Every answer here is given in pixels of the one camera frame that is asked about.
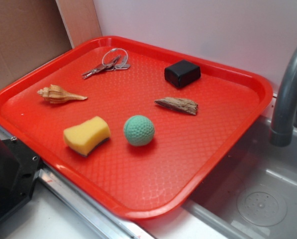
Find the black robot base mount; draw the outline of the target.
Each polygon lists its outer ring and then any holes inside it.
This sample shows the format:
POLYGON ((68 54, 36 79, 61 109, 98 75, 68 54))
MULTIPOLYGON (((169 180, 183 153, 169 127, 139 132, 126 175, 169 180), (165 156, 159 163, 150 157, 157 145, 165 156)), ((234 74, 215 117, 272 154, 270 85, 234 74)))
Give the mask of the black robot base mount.
POLYGON ((0 139, 0 223, 28 203, 41 159, 19 139, 0 139))

